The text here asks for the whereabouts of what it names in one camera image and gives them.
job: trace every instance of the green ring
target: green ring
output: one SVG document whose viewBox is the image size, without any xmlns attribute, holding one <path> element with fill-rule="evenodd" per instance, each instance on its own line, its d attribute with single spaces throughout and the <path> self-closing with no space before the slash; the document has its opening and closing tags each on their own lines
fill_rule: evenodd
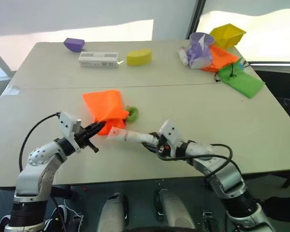
<svg viewBox="0 0 290 232">
<path fill-rule="evenodd" d="M 130 106 L 126 109 L 129 115 L 126 118 L 126 122 L 133 123 L 139 118 L 139 109 L 135 106 Z"/>
</svg>

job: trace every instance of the floor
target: floor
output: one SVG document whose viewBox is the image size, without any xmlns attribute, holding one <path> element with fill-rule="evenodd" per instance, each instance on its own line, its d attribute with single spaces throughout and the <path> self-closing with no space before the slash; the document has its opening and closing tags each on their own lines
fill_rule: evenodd
<svg viewBox="0 0 290 232">
<path fill-rule="evenodd" d="M 290 197 L 290 186 L 287 189 L 281 188 L 284 181 L 284 178 L 268 175 L 248 180 L 246 183 L 253 197 L 265 200 L 272 196 Z M 73 201 L 67 200 L 66 203 L 77 212 L 84 213 L 82 232 L 96 230 L 103 204 L 115 192 L 121 192 L 129 199 L 130 221 L 127 229 L 159 226 L 163 224 L 156 220 L 153 193 L 161 188 L 173 191 L 182 199 L 198 227 L 203 223 L 202 212 L 210 211 L 217 220 L 217 231 L 223 231 L 222 222 L 225 213 L 223 206 L 214 193 L 205 188 L 201 177 L 74 186 L 72 190 L 77 192 L 77 197 Z M 0 218 L 10 214 L 12 202 L 13 192 L 0 190 Z M 63 204 L 62 199 L 58 199 L 58 203 Z M 54 205 L 49 201 L 45 218 L 50 216 L 53 209 Z M 290 232 L 290 223 L 273 220 L 272 223 L 278 232 Z"/>
</svg>

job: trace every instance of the orange bag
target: orange bag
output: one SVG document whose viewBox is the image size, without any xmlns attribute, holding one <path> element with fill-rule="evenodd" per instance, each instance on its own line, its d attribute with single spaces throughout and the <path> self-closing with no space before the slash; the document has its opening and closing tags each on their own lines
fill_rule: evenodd
<svg viewBox="0 0 290 232">
<path fill-rule="evenodd" d="M 210 66 L 202 68 L 204 71 L 218 72 L 226 65 L 230 65 L 238 60 L 238 57 L 223 50 L 222 48 L 212 45 L 209 50 L 212 53 L 213 61 Z"/>
<path fill-rule="evenodd" d="M 85 93 L 83 99 L 94 121 L 106 121 L 98 135 L 108 135 L 112 126 L 125 128 L 123 120 L 126 119 L 129 112 L 122 109 L 121 95 L 118 90 Z"/>
</svg>

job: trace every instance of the yellow bin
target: yellow bin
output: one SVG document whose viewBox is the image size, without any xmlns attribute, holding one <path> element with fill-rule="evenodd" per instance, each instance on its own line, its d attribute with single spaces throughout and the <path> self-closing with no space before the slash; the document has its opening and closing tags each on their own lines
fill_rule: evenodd
<svg viewBox="0 0 290 232">
<path fill-rule="evenodd" d="M 214 28 L 210 35 L 215 38 L 215 45 L 223 49 L 233 47 L 240 42 L 246 31 L 232 25 L 231 23 Z"/>
</svg>

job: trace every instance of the white box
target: white box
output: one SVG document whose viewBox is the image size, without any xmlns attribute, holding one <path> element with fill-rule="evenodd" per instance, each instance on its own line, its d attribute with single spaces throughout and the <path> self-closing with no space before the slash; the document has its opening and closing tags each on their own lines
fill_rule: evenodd
<svg viewBox="0 0 290 232">
<path fill-rule="evenodd" d="M 118 67 L 118 52 L 81 52 L 78 61 L 84 67 Z"/>
</svg>

